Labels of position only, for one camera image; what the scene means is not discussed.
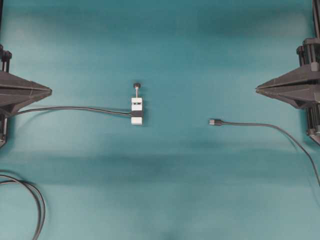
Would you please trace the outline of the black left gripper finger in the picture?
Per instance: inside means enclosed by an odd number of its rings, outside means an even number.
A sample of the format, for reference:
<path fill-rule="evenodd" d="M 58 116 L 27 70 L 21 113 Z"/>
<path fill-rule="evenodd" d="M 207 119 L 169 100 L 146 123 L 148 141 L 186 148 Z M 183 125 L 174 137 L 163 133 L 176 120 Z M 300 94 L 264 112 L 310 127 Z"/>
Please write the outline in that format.
<path fill-rule="evenodd" d="M 27 90 L 26 93 L 0 94 L 0 113 L 14 116 L 18 111 L 32 103 L 52 95 L 52 90 Z"/>
<path fill-rule="evenodd" d="M 0 72 L 0 87 L 4 89 L 39 90 L 50 93 L 52 92 L 52 90 L 47 86 L 41 85 L 34 81 L 26 80 L 5 71 Z"/>

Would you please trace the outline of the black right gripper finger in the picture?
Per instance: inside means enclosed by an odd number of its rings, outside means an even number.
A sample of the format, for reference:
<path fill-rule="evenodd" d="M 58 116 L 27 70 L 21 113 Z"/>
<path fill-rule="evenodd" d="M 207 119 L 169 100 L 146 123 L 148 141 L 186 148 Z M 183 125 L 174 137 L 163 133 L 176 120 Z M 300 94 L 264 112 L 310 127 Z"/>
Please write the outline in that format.
<path fill-rule="evenodd" d="M 258 94 L 290 104 L 296 109 L 305 109 L 320 103 L 320 85 L 303 84 L 257 88 Z"/>
<path fill-rule="evenodd" d="M 307 81 L 318 80 L 319 78 L 319 70 L 312 70 L 310 66 L 301 66 L 257 86 L 256 90 L 297 85 L 300 83 L 306 83 Z"/>

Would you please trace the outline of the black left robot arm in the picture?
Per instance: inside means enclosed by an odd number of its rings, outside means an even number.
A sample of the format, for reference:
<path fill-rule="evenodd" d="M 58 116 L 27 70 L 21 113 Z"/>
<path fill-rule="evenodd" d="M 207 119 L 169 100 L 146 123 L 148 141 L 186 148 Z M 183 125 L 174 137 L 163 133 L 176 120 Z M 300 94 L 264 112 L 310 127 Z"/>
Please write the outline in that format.
<path fill-rule="evenodd" d="M 8 118 L 52 94 L 49 87 L 9 73 L 11 52 L 0 47 L 0 146 L 7 142 Z"/>

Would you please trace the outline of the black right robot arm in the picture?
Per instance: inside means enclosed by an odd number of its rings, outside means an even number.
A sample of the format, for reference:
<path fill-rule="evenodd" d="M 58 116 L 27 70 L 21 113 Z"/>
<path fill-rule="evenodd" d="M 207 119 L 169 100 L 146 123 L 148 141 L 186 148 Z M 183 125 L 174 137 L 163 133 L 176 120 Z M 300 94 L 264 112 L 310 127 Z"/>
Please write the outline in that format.
<path fill-rule="evenodd" d="M 320 40 L 307 38 L 296 49 L 300 67 L 256 88 L 256 93 L 306 112 L 306 134 L 320 143 Z"/>

